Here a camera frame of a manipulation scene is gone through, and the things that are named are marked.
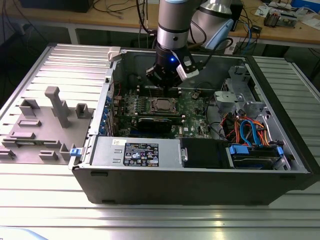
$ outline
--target black cable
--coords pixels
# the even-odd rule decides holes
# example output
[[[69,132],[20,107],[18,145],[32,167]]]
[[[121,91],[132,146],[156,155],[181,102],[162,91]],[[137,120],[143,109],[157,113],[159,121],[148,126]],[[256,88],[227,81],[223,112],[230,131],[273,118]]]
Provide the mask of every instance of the black cable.
[[[312,53],[317,59],[320,59],[320,56],[316,55],[313,51],[315,51],[317,54],[320,54],[320,52],[317,52],[316,50],[312,49],[312,48],[308,48],[310,53]]]
[[[320,52],[314,50],[313,48],[310,48],[312,51],[316,52],[317,54],[320,54]]]
[[[36,29],[36,27],[29,21],[29,19],[22,13],[22,11],[19,9],[19,7],[17,6],[17,3],[15,0],[12,0],[13,4],[15,6],[15,8],[18,10],[18,12],[21,14],[21,16],[34,28],[34,30],[39,34],[39,36],[46,42],[46,44],[48,44],[49,42],[47,41],[47,39],[38,31],[38,29]]]
[[[213,130],[216,134],[218,134],[218,136],[219,136],[220,138],[222,138],[223,140],[228,141],[228,139],[226,139],[225,136],[223,136],[221,133],[219,133],[217,130],[215,130],[215,129],[212,127],[212,124],[214,124],[214,123],[216,123],[216,122],[210,123],[209,120],[208,120],[208,109],[209,109],[209,106],[210,106],[210,102],[214,99],[214,97],[215,97],[215,95],[213,94],[213,95],[210,97],[209,102],[208,102],[208,104],[207,104],[207,106],[206,106],[206,108],[205,108],[205,113],[204,113],[204,114],[205,114],[205,119],[206,119],[206,122],[207,122],[207,124],[209,125],[209,127],[210,127],[211,130]]]
[[[199,87],[201,84],[208,84],[208,85],[210,85],[211,89],[214,89],[214,86],[212,85],[211,82],[209,82],[209,81],[202,81],[202,82],[199,82],[199,83],[194,87],[194,90],[197,90],[198,87]]]
[[[129,2],[129,0],[126,0],[126,1],[123,2],[123,3],[115,3],[115,4],[107,5],[107,0],[104,0],[104,1],[105,1],[105,7],[106,7],[106,10],[107,10],[107,11],[112,11],[112,10],[110,9],[110,7],[119,6],[119,5],[124,5],[124,4],[126,4],[127,2]],[[115,13],[113,13],[113,12],[107,12],[107,14],[109,14],[109,15],[111,15],[111,16],[113,16],[113,17],[116,17],[116,18],[118,18],[118,19],[123,19],[122,16],[117,15],[117,14],[115,14]]]
[[[311,80],[313,80],[314,78],[316,78],[316,76],[320,73],[320,59],[318,60],[318,62],[315,64],[311,74],[310,74],[310,78]]]
[[[138,12],[138,17],[139,17],[139,21],[141,23],[141,26],[142,26],[143,30],[145,30],[145,32],[147,34],[150,34],[150,31],[145,27],[144,22],[142,21],[141,12],[140,12],[140,8],[139,8],[139,6],[140,6],[139,0],[135,0],[135,3],[136,3],[135,4],[136,5],[136,10]]]
[[[148,0],[145,2],[145,11],[146,11],[146,27],[149,25],[149,15],[148,15]],[[149,34],[146,35],[146,47],[149,48]]]
[[[207,41],[207,34],[206,32],[198,25],[196,24],[194,21],[191,20],[191,23],[196,26],[197,29],[200,30],[200,32],[202,32],[203,36],[204,36],[204,40],[201,42],[201,45],[204,44]]]
[[[132,9],[132,8],[135,8],[136,7],[136,5],[133,5],[133,6],[128,6],[128,7],[126,7],[126,8],[123,8],[123,9],[118,9],[118,10],[112,10],[112,11],[105,11],[105,10],[101,10],[101,9],[99,9],[99,8],[97,8],[96,7],[96,4],[98,3],[98,2],[100,2],[101,0],[97,0],[93,5],[92,5],[92,7],[95,9],[95,10],[97,10],[97,11],[99,11],[99,12],[102,12],[102,13],[116,13],[116,12],[121,12],[121,11],[124,11],[124,10],[127,10],[127,9]]]
[[[152,42],[152,49],[155,49],[156,48],[156,44],[157,44],[157,36],[155,36],[153,42]]]
[[[206,65],[208,64],[208,62],[210,61],[212,55],[215,54],[215,52],[217,51],[218,47],[219,47],[222,43],[224,43],[225,41],[228,41],[228,40],[230,41],[230,43],[229,43],[225,48],[219,49],[219,51],[220,51],[220,50],[225,50],[225,49],[229,48],[229,47],[234,43],[234,40],[233,40],[231,37],[226,37],[226,38],[220,40],[220,41],[217,43],[217,45],[214,47],[214,49],[211,51],[210,55],[208,56],[208,58],[207,58],[206,61],[204,62],[203,66],[206,66]]]
[[[190,27],[190,35],[191,35],[191,39],[192,39],[193,43],[194,43],[194,44],[197,44],[197,42],[196,42],[196,40],[195,40],[195,38],[194,38],[194,34],[193,34],[193,32],[192,32],[192,28],[191,28],[191,27]]]
[[[4,8],[4,15],[5,15],[5,17],[6,17],[6,20],[7,20],[8,23],[10,24],[11,28],[13,29],[13,32],[19,36],[19,40],[21,41],[21,44],[22,44],[24,47],[27,47],[27,45],[26,45],[26,44],[24,43],[24,41],[23,41],[23,36],[15,29],[14,25],[13,25],[12,22],[10,21],[10,18],[8,17],[6,8]],[[38,56],[41,54],[41,51],[40,51],[40,50],[34,48],[34,47],[31,46],[31,45],[29,45],[29,48],[27,48],[27,51],[28,51],[30,54],[34,55],[35,57],[38,57]]]

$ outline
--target blue latch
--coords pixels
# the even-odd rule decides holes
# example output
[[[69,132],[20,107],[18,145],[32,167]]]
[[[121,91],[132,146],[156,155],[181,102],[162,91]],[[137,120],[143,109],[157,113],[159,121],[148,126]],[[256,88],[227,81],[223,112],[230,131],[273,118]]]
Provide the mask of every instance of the blue latch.
[[[230,154],[249,154],[247,146],[232,145],[229,147]]]
[[[284,153],[284,150],[282,149],[282,147],[278,146],[276,148],[276,150],[278,151],[279,155],[282,157],[285,153]]]
[[[81,155],[82,155],[82,147],[72,148],[70,150],[71,157],[81,157]]]

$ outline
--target power supply label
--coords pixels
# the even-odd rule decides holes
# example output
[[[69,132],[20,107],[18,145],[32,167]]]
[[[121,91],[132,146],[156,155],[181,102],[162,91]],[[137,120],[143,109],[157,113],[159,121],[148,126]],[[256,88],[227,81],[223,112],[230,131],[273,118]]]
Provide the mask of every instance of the power supply label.
[[[137,167],[159,167],[159,145],[157,143],[126,143],[123,165]]]

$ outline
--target table leg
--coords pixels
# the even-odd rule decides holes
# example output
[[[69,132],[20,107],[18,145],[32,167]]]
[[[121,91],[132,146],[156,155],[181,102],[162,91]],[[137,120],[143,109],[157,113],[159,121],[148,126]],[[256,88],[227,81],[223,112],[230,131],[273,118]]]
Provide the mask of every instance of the table leg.
[[[71,40],[71,44],[79,44],[79,37],[74,27],[68,26],[68,32]]]

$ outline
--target metal bracket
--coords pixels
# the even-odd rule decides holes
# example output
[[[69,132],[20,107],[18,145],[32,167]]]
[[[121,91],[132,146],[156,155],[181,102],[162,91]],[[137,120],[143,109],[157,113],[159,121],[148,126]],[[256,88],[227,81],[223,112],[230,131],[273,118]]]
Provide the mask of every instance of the metal bracket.
[[[121,51],[121,47],[119,47],[119,46],[110,47],[109,52],[108,52],[109,62],[114,62],[114,61],[120,59],[121,58],[120,51]]]

